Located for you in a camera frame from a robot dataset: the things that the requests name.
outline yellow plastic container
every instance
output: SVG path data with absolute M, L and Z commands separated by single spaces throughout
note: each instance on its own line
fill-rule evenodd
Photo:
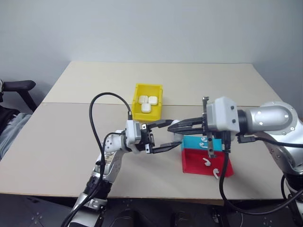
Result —
M 142 122 L 160 120 L 162 110 L 162 92 L 162 85 L 159 84 L 136 84 L 132 105 L 133 119 Z M 152 105 L 150 113 L 142 113 L 141 104 L 138 103 L 140 96 L 156 96 L 158 97 L 158 105 Z

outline white table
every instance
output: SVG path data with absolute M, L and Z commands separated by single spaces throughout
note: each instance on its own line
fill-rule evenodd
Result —
M 145 72 L 150 75 L 150 70 L 158 75 L 153 81 L 141 78 Z M 199 75 L 207 77 L 204 72 L 211 75 L 208 82 L 199 79 Z M 109 74 L 115 80 L 108 79 Z M 179 76 L 187 76 L 190 85 L 182 88 L 184 81 L 178 82 Z M 201 115 L 203 95 L 214 99 L 228 93 L 226 96 L 247 106 L 280 100 L 250 64 L 72 62 L 0 162 L 0 192 L 78 196 L 99 153 L 89 124 L 89 102 L 104 91 L 117 92 L 131 102 L 136 82 L 163 84 L 163 119 Z M 178 87 L 182 94 L 174 92 L 171 86 Z M 191 97 L 190 105 L 184 105 L 188 97 Z M 126 107 L 111 98 L 101 98 L 98 102 L 94 119 L 100 137 L 123 129 Z M 156 144 L 169 142 L 170 133 L 165 129 L 153 132 Z M 281 198 L 282 173 L 262 142 L 234 142 L 230 157 L 235 174 L 224 182 L 228 198 Z M 154 155 L 126 154 L 109 196 L 220 199 L 218 187 L 214 177 L 182 173 L 180 148 L 175 148 Z

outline chair armrest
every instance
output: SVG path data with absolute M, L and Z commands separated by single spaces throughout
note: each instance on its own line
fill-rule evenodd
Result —
M 29 91 L 36 83 L 32 80 L 4 82 L 3 91 Z

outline jeans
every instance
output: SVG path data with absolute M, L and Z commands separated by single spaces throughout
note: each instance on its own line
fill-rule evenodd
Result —
M 18 133 L 21 131 L 30 117 L 30 114 L 19 113 L 16 117 L 9 121 L 8 125 L 0 135 L 0 160 L 8 151 L 14 139 L 17 137 Z

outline white cube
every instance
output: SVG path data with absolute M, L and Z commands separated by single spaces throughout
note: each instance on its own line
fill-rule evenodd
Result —
M 148 98 L 148 103 L 151 104 L 151 105 L 157 105 L 158 104 L 158 97 L 150 96 Z
M 148 114 L 152 111 L 152 106 L 149 103 L 142 103 L 141 112 Z
M 139 103 L 140 104 L 148 103 L 148 96 L 140 96 L 139 97 Z

